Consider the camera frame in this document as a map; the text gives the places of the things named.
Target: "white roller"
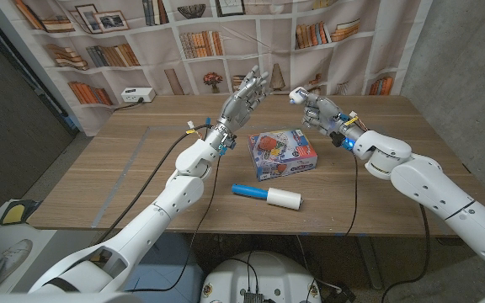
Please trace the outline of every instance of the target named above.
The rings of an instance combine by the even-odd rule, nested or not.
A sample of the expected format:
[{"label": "white roller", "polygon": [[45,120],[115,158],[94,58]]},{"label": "white roller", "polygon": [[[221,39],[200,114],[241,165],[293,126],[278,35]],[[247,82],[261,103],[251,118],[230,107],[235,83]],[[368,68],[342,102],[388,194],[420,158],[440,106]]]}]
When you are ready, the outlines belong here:
[{"label": "white roller", "polygon": [[270,188],[269,194],[267,194],[267,203],[299,210],[302,199],[301,194]]}]

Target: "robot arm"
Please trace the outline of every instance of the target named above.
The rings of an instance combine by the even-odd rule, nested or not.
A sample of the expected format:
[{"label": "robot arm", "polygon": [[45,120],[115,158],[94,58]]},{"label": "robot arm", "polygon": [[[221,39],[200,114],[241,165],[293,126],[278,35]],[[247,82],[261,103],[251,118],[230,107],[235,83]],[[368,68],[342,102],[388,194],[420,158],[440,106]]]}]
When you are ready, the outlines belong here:
[{"label": "robot arm", "polygon": [[485,260],[485,207],[452,182],[435,160],[412,153],[404,141],[351,122],[357,117],[344,117],[331,100],[304,88],[293,90],[290,98],[292,104],[306,103],[303,124],[316,126],[335,146],[368,160],[368,172],[391,180],[402,194],[432,210]]},{"label": "robot arm", "polygon": [[[204,140],[183,151],[166,188],[116,236],[63,258],[33,285],[30,293],[108,293],[122,290],[134,267],[168,227],[172,219],[197,202],[203,194],[203,181],[211,171],[211,162],[228,147],[235,147],[234,132],[250,118],[265,98],[264,80],[268,73],[256,76],[255,66],[245,77],[241,90],[225,103],[218,123]],[[98,266],[91,260],[102,256]]]}]

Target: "wooden table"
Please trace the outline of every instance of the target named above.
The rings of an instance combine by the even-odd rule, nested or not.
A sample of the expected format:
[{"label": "wooden table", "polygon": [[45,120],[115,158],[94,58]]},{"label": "wooden table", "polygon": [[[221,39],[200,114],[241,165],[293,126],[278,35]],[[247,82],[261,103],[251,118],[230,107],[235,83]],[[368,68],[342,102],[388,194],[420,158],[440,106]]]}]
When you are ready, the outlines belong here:
[{"label": "wooden table", "polygon": [[[90,230],[98,216],[100,220],[94,228],[106,229],[131,202],[164,152],[187,130],[186,122],[193,120],[195,125],[201,125],[206,117],[215,121],[226,97],[156,97],[151,104],[116,112],[29,218],[29,223],[41,229]],[[437,160],[452,180],[485,205],[484,187],[406,98],[333,99],[343,111],[357,112],[369,128],[404,140],[413,152]],[[315,169],[263,182],[256,179],[248,152],[248,135],[301,128],[302,109],[288,104],[286,96],[269,96],[237,132],[237,148],[228,150],[221,159],[216,194],[200,232],[323,235],[343,234],[348,230],[354,211],[354,158],[348,151],[335,148],[330,139],[316,130],[302,129],[318,154]],[[173,150],[118,227],[126,225],[155,199],[173,172],[177,155],[197,138],[190,136]],[[121,177],[127,165],[128,172]],[[177,217],[169,231],[194,231],[211,197],[212,177],[205,182],[202,199]],[[304,203],[298,211],[267,205],[261,200],[233,195],[233,183],[298,192]],[[100,217],[99,211],[108,203],[110,195],[113,197]],[[424,234],[418,204],[398,193],[389,181],[371,176],[363,161],[359,161],[358,204],[352,234]],[[429,223],[432,235],[454,235],[433,214],[429,215]]]}]

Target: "white power strip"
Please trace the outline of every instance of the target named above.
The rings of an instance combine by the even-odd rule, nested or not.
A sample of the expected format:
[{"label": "white power strip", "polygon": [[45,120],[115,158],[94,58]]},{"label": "white power strip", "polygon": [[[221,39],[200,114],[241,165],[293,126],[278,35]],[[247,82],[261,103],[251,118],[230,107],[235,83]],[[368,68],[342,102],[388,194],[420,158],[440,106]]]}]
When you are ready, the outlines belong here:
[{"label": "white power strip", "polygon": [[157,94],[152,88],[125,88],[121,97],[125,102],[138,102],[143,98],[143,102],[151,102]]}]

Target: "colorful box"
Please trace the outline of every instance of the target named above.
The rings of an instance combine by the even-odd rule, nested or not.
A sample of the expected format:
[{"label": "colorful box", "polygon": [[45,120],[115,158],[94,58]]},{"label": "colorful box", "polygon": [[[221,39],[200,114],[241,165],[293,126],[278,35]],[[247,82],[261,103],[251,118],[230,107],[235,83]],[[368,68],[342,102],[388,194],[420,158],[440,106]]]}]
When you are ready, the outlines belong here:
[{"label": "colorful box", "polygon": [[316,167],[317,154],[301,130],[277,130],[248,136],[258,181]]}]

